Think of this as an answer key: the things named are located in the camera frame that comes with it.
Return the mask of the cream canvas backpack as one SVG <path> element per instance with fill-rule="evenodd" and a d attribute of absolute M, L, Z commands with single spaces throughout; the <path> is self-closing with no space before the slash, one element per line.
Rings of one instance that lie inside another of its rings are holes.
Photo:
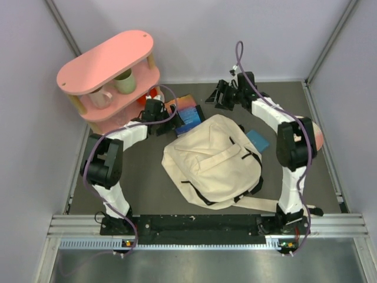
<path fill-rule="evenodd" d="M 296 179 L 283 171 L 279 200 L 254 197 L 263 186 L 262 155 L 230 118 L 216 114 L 164 148 L 161 162 L 188 203 L 212 210 L 236 206 L 306 216 Z"/>

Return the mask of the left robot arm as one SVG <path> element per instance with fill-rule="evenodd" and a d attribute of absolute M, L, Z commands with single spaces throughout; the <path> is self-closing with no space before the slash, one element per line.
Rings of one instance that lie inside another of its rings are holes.
<path fill-rule="evenodd" d="M 105 206 L 101 235 L 132 235 L 135 224 L 130 204 L 126 201 L 120 179 L 123 172 L 123 152 L 141 142 L 157 126 L 159 136 L 180 125 L 175 106 L 168 111 L 161 95 L 147 96 L 144 110 L 138 117 L 107 134 L 89 136 L 80 167 L 80 175 L 88 188 Z"/>

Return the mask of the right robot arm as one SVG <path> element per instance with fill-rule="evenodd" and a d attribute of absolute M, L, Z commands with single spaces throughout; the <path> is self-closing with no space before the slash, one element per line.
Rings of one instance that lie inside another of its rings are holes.
<path fill-rule="evenodd" d="M 295 116 L 276 104 L 266 93 L 259 92 L 251 71 L 231 72 L 231 82 L 220 80 L 206 100 L 216 108 L 232 110 L 241 105 L 250 114 L 264 121 L 277 135 L 276 157 L 283 169 L 282 192 L 275 205 L 275 227 L 289 233 L 299 222 L 310 223 L 310 214 L 320 212 L 303 200 L 307 171 L 317 156 L 323 139 L 308 117 Z"/>

